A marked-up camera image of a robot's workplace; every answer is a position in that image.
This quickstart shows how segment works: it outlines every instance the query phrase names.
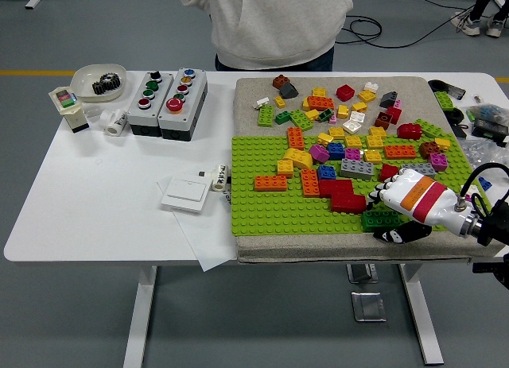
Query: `green baseplate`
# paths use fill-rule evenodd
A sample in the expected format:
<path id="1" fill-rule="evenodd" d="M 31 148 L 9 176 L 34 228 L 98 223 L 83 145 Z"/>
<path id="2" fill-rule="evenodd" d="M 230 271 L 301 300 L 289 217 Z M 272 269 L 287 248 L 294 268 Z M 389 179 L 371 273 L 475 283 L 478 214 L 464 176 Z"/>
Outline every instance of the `green baseplate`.
<path id="1" fill-rule="evenodd" d="M 359 135 L 363 148 L 367 148 L 366 136 Z M 472 172 L 460 145 L 453 134 L 443 134 L 442 138 L 451 141 L 450 149 L 445 152 L 449 167 L 438 172 L 435 180 L 458 193 Z M 317 143 L 316 136 L 304 136 L 305 150 Z M 414 145 L 417 158 L 413 160 L 386 160 L 381 150 L 383 163 L 400 167 L 403 164 L 426 163 L 418 152 L 419 145 L 434 138 L 422 136 L 418 141 L 400 139 L 396 135 L 387 135 L 384 145 Z M 231 231 L 234 236 L 287 235 L 287 234 L 335 234 L 363 233 L 361 215 L 330 211 L 330 199 L 305 198 L 302 195 L 300 169 L 293 170 L 288 179 L 286 192 L 256 192 L 255 176 L 277 174 L 278 160 L 288 149 L 288 140 L 283 136 L 273 137 L 233 137 L 231 168 Z M 327 161 L 340 171 L 341 161 Z M 382 165 L 375 165 L 375 176 L 371 180 L 352 179 L 356 194 L 367 195 L 375 190 Z M 484 192 L 475 182 L 481 195 Z M 385 204 L 379 203 L 375 211 L 389 211 Z M 402 221 L 409 219 L 400 216 Z"/>

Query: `person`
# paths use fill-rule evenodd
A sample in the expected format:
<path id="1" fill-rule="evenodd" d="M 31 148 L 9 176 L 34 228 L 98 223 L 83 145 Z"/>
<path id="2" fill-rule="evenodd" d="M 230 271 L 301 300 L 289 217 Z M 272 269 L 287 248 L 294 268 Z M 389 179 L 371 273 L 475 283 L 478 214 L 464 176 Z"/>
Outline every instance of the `person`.
<path id="1" fill-rule="evenodd" d="M 181 0 L 212 20 L 217 71 L 332 70 L 352 0 Z"/>
<path id="2" fill-rule="evenodd" d="M 480 34 L 480 18 L 489 2 L 490 0 L 476 0 L 476 4 L 472 8 L 464 12 L 456 12 L 451 22 L 458 31 L 461 30 L 468 36 L 478 36 Z M 500 37 L 506 24 L 507 14 L 509 14 L 509 0 L 505 1 L 498 13 L 488 19 L 487 36 Z"/>

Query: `red stripe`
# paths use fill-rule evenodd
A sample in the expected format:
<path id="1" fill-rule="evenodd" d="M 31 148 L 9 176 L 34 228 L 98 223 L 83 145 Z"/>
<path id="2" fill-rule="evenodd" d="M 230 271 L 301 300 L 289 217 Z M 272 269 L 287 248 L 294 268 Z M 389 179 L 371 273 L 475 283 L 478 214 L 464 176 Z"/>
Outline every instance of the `red stripe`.
<path id="1" fill-rule="evenodd" d="M 437 202 L 445 189 L 447 189 L 445 185 L 437 182 L 431 185 L 414 210 L 413 216 L 418 222 L 424 223 L 431 207 Z"/>

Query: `white hoodie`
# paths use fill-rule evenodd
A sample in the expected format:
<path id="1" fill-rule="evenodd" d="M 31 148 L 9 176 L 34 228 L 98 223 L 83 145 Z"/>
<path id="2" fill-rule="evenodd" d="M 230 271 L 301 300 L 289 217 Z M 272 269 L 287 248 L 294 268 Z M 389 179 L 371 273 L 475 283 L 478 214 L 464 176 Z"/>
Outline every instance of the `white hoodie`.
<path id="1" fill-rule="evenodd" d="M 326 53 L 352 0 L 181 0 L 210 14 L 221 63 L 257 70 L 303 64 Z"/>

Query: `sneaker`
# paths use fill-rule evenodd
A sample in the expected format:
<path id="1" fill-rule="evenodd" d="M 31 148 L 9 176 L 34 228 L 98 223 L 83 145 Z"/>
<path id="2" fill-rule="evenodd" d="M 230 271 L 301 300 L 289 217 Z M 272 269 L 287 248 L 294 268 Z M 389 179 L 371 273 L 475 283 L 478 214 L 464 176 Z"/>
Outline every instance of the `sneaker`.
<path id="1" fill-rule="evenodd" d="M 494 19 L 495 16 L 491 16 L 488 20 L 488 30 L 486 30 L 486 35 L 494 38 L 500 37 L 502 34 L 503 26 L 506 23 L 506 20 L 498 21 Z"/>
<path id="2" fill-rule="evenodd" d="M 467 36 L 478 36 L 480 34 L 480 20 L 471 21 L 471 11 L 456 12 L 451 18 L 451 24 L 457 27 L 457 32 L 461 30 Z"/>

